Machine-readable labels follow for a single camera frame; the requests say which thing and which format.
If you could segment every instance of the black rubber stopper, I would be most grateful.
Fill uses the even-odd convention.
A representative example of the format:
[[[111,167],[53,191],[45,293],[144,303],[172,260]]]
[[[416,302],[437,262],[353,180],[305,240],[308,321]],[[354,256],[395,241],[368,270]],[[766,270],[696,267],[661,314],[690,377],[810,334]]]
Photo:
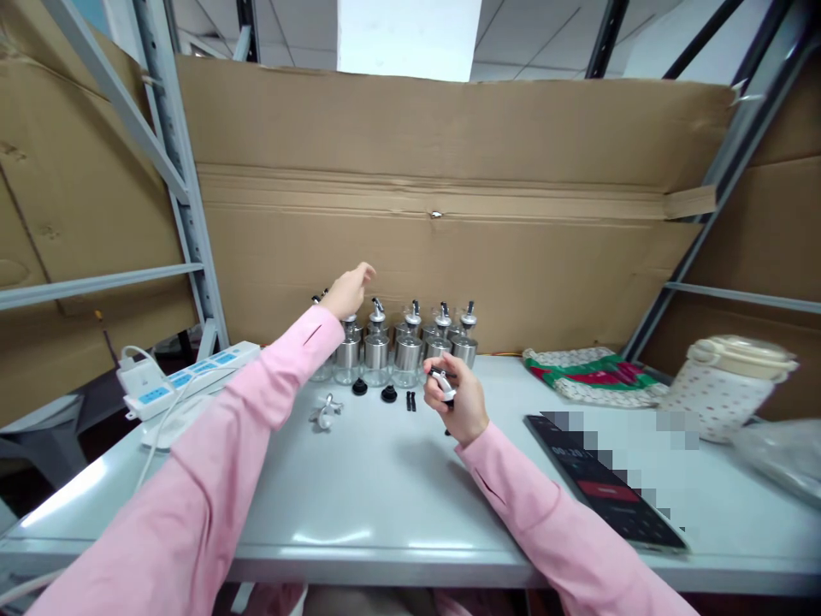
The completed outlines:
[[[365,392],[368,391],[368,385],[362,379],[357,379],[351,389],[353,389],[354,395],[365,395]]]
[[[387,403],[396,401],[396,389],[393,388],[393,385],[388,385],[382,389],[382,400]]]

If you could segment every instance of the gray metal shelf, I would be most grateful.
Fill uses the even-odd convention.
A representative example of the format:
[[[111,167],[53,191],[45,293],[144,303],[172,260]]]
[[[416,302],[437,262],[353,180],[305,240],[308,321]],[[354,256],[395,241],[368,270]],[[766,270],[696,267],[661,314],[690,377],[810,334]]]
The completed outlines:
[[[139,62],[148,74],[146,91],[156,133],[139,112],[74,3],[71,0],[43,0],[43,4],[114,106],[128,132],[168,185],[185,263],[0,291],[0,310],[188,274],[200,322],[203,326],[206,322],[213,323],[223,348],[228,347],[225,315],[163,0],[127,3],[135,39],[142,42]]]
[[[787,92],[807,59],[821,46],[818,23],[813,19],[817,10],[813,0],[794,0],[788,10],[771,10],[765,17],[765,22],[759,29],[759,35],[751,47],[751,51],[755,50],[755,55],[760,56],[758,67],[752,75],[736,86],[740,93],[736,103],[740,105],[740,108],[736,111],[727,137],[704,179],[705,186],[716,186],[716,210],[711,214],[696,216],[688,220],[688,222],[703,223],[704,228],[624,348],[623,356],[628,361],[638,361],[676,293],[699,293],[788,310],[821,313],[821,303],[817,302],[702,287],[684,282],[706,236],[721,214],[767,128],[781,108]]]

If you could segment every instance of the pink shirt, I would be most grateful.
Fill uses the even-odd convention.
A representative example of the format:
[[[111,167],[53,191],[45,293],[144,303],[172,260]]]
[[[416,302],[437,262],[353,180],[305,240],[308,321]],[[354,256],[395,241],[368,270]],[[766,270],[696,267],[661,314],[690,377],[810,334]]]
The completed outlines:
[[[270,433],[286,422],[299,389],[343,338],[330,312],[311,307],[226,386],[174,444],[162,469],[29,614],[210,614]],[[695,614],[628,543],[539,472],[495,425],[457,452],[559,592],[567,614]],[[272,594],[275,588],[268,587],[265,613],[289,613],[299,592],[286,586]],[[440,613],[467,613],[446,595],[437,598]]]

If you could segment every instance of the smartphone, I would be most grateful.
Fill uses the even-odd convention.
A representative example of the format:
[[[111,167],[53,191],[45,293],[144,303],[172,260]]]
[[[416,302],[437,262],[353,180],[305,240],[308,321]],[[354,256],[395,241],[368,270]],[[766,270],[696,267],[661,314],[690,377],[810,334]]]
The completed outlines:
[[[541,415],[528,415],[525,423],[556,463],[576,498],[598,513],[634,548],[667,554],[689,553],[687,543],[655,508],[569,434]]]

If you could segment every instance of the cardboard sheet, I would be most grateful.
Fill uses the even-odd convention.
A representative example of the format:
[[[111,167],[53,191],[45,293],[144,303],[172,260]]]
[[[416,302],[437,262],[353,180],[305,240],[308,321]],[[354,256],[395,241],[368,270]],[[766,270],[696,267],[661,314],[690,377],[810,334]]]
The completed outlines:
[[[182,262],[168,192],[40,2],[0,3],[0,289]],[[147,115],[139,66],[97,36]],[[0,425],[196,322],[180,276],[0,312]]]
[[[821,302],[821,53],[804,67],[706,237],[686,282]],[[821,417],[821,315],[677,293],[641,360],[675,375],[687,347],[715,334],[779,344],[800,368],[763,418]]]
[[[618,349],[698,233],[670,219],[714,207],[732,113],[701,84],[178,69],[228,329],[257,342],[368,260],[393,321],[473,299],[480,352]]]

